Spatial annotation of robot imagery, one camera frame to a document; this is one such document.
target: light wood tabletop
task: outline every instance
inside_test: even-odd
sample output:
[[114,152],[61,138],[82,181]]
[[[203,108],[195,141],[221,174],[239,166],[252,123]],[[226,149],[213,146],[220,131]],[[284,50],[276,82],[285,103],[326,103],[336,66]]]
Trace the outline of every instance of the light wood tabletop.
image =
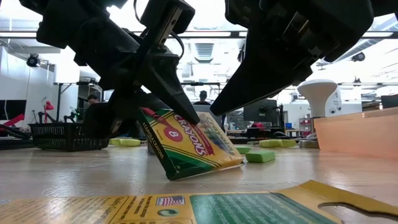
[[[203,192],[252,192],[310,179],[398,206],[398,161],[318,149],[274,149],[277,158],[169,181],[146,147],[99,151],[0,151],[0,199]],[[346,220],[358,214],[337,212]]]

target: white lamp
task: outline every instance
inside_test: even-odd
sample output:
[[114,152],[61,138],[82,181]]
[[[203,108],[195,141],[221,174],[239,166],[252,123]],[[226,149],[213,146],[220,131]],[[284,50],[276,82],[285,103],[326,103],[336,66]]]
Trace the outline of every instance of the white lamp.
[[325,117],[325,106],[329,96],[337,89],[332,80],[318,79],[302,82],[298,92],[310,103],[313,118]]

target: flattened cardboard box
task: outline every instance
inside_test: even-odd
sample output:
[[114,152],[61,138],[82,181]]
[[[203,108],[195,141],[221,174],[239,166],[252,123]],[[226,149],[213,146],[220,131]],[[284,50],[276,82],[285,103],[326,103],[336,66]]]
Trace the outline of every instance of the flattened cardboard box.
[[242,164],[243,158],[209,113],[192,125],[171,110],[141,108],[139,122],[170,180]]
[[398,220],[398,207],[310,180],[272,192],[0,200],[0,223],[342,223],[319,209],[336,202]]

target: black basket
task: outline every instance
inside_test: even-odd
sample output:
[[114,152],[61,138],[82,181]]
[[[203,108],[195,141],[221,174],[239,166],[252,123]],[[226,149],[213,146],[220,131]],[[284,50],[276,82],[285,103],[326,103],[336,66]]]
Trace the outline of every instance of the black basket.
[[33,144],[40,149],[63,151],[87,151],[103,149],[109,139],[89,139],[84,137],[80,123],[30,124]]

